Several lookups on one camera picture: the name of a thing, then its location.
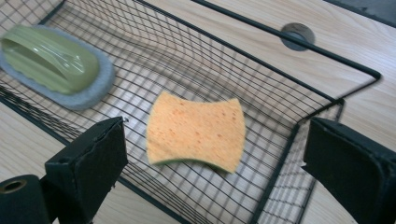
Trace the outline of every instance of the metal wire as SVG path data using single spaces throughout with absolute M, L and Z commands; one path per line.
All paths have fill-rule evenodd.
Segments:
M 1 32 L 14 23 L 35 24 L 50 13 L 43 1 L 4 3 Z M 169 14 L 142 1 L 67 1 L 46 25 L 101 49 L 113 62 L 116 80 L 103 101 L 82 112 L 69 111 L 0 75 L 3 102 L 53 134 L 72 141 L 94 123 L 123 116 L 129 164 L 122 178 L 145 197 L 193 223 L 264 223 L 301 219 L 313 179 L 302 165 L 306 130 L 293 136 L 297 122 L 331 102 L 267 63 L 260 63 Z M 214 102 L 238 98 L 247 137 L 234 175 L 197 162 L 151 166 L 146 155 L 150 108 L 161 91 L 184 99 Z M 339 107 L 325 114 L 335 119 Z M 288 143 L 293 143 L 280 174 L 274 174 Z M 268 183 L 275 185 L 269 188 Z M 265 191 L 271 191 L 268 198 Z M 258 204 L 264 205 L 257 211 Z

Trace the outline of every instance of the wooden table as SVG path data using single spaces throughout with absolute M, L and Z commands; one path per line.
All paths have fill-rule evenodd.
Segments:
M 267 59 L 260 33 L 241 22 L 193 2 L 149 0 L 258 58 Z M 396 149 L 396 30 L 324 1 L 212 0 L 219 6 L 281 29 L 300 22 L 316 35 L 316 44 L 373 67 L 383 81 L 347 99 L 342 122 L 378 143 Z M 274 58 L 273 63 L 282 63 Z M 309 77 L 319 82 L 321 77 Z M 63 145 L 4 105 L 0 105 L 0 180 L 15 175 L 44 174 L 43 164 Z M 118 184 L 107 196 L 95 223 L 174 223 L 133 192 Z M 330 193 L 317 184 L 303 223 L 354 223 Z

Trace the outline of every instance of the sponge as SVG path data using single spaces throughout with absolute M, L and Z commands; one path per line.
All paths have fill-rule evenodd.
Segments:
M 237 99 L 200 103 L 163 91 L 151 108 L 148 161 L 202 161 L 234 173 L 245 143 L 245 120 Z
M 50 98 L 52 101 L 59 105 L 62 105 L 71 110 L 83 110 L 98 104 L 102 98 L 110 91 L 113 86 L 115 79 L 114 68 L 111 61 L 107 56 L 99 49 L 94 46 L 89 45 L 76 37 L 65 33 L 59 29 L 49 28 L 44 25 L 34 26 L 36 29 L 43 29 L 51 31 L 57 35 L 60 35 L 70 41 L 75 42 L 82 48 L 93 54 L 99 63 L 99 72 L 92 83 L 85 89 L 74 92 L 72 94 L 63 94 L 58 91 L 52 91 L 46 86 L 37 83 L 33 79 L 27 77 L 25 74 L 17 71 L 14 67 L 7 61 L 5 53 L 0 50 L 0 66 L 12 77 L 16 78 L 22 84 L 28 86 L 41 93 L 42 95 Z

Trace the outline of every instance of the wire basket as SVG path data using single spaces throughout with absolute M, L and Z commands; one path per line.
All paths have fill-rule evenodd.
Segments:
M 344 98 L 376 82 L 379 74 L 223 8 L 196 2 L 259 29 L 269 36 L 270 41 L 263 41 L 268 48 L 282 37 L 347 71 L 369 76 L 356 79 L 360 84 L 349 89 L 332 88 L 336 96 L 330 96 L 283 67 L 261 61 L 145 1 L 6 1 L 0 6 L 0 34 L 16 23 L 59 28 L 101 49 L 117 77 L 99 105 L 76 112 L 1 70 L 0 100 L 65 144 L 100 120 L 127 118 L 129 163 L 120 182 L 180 222 L 298 223 L 315 183 L 300 168 L 309 119 L 338 120 Z M 290 71 L 300 74 L 296 67 Z M 247 135 L 235 174 L 191 161 L 149 165 L 145 130 L 161 91 L 201 102 L 239 99 Z

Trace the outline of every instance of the yellow sponge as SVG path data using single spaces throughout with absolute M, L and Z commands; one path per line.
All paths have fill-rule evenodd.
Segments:
M 237 99 L 198 103 L 165 91 L 151 108 L 148 161 L 203 161 L 234 173 L 245 143 L 245 120 Z

